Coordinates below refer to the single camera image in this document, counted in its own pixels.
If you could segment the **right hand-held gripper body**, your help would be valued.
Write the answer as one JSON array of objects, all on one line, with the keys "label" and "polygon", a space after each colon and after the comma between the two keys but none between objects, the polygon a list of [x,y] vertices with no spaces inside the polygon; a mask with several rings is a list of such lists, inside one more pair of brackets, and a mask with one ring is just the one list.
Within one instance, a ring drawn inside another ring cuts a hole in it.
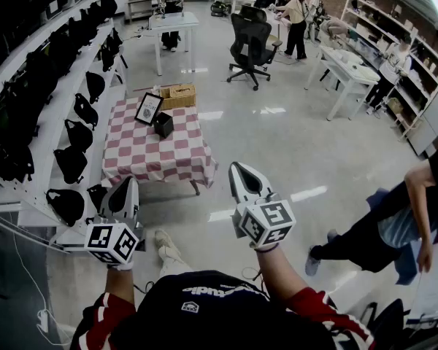
[{"label": "right hand-held gripper body", "polygon": [[231,220],[237,238],[258,248],[282,242],[296,224],[289,202],[276,193],[237,204]]}]

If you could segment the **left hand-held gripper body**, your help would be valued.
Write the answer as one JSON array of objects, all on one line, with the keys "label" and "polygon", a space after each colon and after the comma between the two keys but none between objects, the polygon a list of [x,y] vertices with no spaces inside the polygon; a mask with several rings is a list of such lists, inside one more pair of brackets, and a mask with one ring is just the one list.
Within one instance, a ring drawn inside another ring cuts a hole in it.
[{"label": "left hand-held gripper body", "polygon": [[145,230],[132,219],[87,218],[83,250],[107,265],[128,265],[145,250]]}]

